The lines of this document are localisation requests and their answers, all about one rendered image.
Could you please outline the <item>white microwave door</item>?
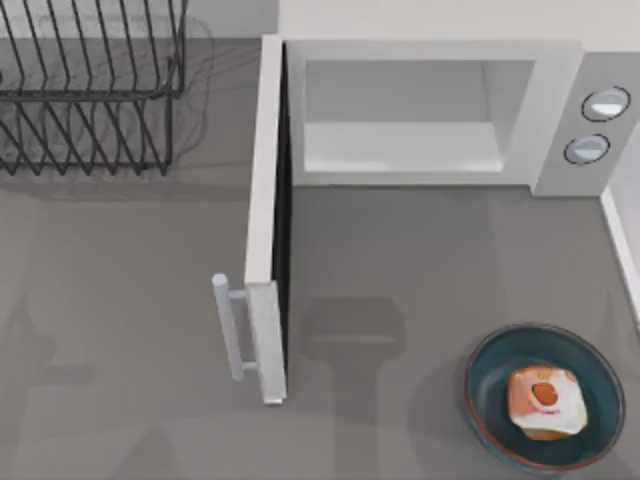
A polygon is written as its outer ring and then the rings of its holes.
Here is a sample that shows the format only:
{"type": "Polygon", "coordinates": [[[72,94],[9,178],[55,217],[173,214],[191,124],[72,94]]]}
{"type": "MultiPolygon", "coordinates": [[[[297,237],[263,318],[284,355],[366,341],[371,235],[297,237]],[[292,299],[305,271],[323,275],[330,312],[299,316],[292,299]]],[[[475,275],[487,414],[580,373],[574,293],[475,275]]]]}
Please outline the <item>white microwave door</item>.
{"type": "Polygon", "coordinates": [[[286,47],[262,37],[244,286],[262,401],[287,398],[291,160],[286,47]]]}

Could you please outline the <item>dark blue bowl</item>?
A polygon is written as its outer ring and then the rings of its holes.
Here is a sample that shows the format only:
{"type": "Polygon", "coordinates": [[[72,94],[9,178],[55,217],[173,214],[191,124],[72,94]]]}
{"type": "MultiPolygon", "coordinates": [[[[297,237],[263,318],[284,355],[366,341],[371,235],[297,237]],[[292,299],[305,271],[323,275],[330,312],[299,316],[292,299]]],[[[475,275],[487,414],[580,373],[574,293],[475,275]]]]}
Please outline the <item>dark blue bowl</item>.
{"type": "Polygon", "coordinates": [[[562,327],[518,323],[492,331],[471,351],[463,395],[471,430],[501,462],[533,475],[588,468],[608,455],[626,420],[623,386],[612,364],[590,342],[562,327]],[[563,367],[577,376],[588,423],[557,441],[528,438],[508,415],[508,383],[528,366],[563,367]]]}

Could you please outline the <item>pale microwave oven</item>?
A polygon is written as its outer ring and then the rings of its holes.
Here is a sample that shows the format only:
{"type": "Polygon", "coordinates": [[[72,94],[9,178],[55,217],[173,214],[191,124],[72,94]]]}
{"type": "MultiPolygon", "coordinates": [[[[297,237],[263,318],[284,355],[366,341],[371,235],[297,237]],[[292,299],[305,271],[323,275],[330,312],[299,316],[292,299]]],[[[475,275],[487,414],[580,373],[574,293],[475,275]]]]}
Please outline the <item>pale microwave oven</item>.
{"type": "Polygon", "coordinates": [[[640,0],[279,0],[299,186],[596,197],[640,119],[640,0]],[[592,92],[626,89],[608,122],[592,92]],[[606,136],[573,165],[575,139],[606,136]]]}

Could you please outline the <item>orange and white food packet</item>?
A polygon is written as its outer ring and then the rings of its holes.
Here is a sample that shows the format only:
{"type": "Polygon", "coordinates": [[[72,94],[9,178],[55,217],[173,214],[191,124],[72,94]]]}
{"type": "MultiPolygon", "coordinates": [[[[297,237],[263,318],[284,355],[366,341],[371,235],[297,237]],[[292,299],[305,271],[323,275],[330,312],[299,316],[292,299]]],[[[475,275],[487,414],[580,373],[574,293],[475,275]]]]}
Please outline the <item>orange and white food packet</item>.
{"type": "Polygon", "coordinates": [[[511,422],[535,441],[566,439],[588,425],[587,406],[576,376],[556,366],[532,365],[513,371],[507,406],[511,422]]]}

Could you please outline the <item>round microwave knob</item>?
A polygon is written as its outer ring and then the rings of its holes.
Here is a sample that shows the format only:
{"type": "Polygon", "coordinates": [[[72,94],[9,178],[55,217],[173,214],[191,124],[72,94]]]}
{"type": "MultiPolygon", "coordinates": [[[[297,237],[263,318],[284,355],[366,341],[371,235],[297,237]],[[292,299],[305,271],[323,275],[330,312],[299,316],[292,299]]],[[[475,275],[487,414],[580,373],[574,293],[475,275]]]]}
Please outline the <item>round microwave knob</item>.
{"type": "Polygon", "coordinates": [[[604,158],[609,150],[609,139],[594,134],[571,140],[564,149],[564,158],[573,165],[589,165],[604,158]]]}
{"type": "Polygon", "coordinates": [[[582,102],[581,113],[590,122],[608,122],[624,114],[630,104],[630,93],[622,87],[614,86],[589,94],[582,102]]]}

